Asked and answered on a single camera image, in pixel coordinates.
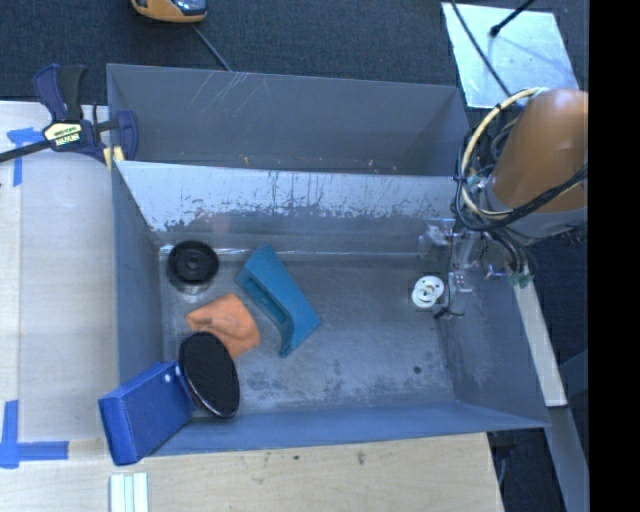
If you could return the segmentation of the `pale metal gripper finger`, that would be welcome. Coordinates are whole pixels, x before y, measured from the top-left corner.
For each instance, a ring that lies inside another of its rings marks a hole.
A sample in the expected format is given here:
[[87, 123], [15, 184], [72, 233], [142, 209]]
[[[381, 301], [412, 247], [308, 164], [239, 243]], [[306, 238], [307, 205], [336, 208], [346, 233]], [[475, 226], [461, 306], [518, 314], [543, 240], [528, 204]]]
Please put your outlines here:
[[465, 271], [452, 271], [445, 281], [444, 292], [436, 303], [433, 316], [463, 316], [471, 297], [473, 287]]
[[423, 233], [418, 237], [421, 253], [444, 250], [452, 246], [455, 220], [452, 218], [430, 218], [426, 220]]

